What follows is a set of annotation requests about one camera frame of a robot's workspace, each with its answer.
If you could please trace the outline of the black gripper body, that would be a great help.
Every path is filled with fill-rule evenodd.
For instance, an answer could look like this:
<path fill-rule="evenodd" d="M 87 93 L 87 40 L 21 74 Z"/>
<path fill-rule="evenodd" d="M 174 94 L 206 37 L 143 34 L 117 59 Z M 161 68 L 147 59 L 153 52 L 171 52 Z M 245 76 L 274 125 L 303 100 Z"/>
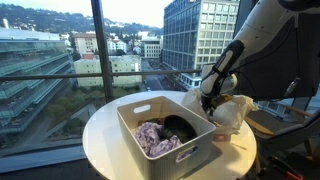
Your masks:
<path fill-rule="evenodd" d="M 212 115 L 218 107 L 218 98 L 201 97 L 202 108 L 207 115 Z"/>

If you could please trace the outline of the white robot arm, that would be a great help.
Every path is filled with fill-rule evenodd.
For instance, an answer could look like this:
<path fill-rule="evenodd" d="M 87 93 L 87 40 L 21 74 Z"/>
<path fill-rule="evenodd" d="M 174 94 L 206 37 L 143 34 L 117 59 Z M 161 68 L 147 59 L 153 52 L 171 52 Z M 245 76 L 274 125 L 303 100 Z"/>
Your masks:
<path fill-rule="evenodd" d="M 222 94 L 312 97 L 319 86 L 320 0 L 259 0 L 215 64 L 202 68 L 201 105 Z"/>

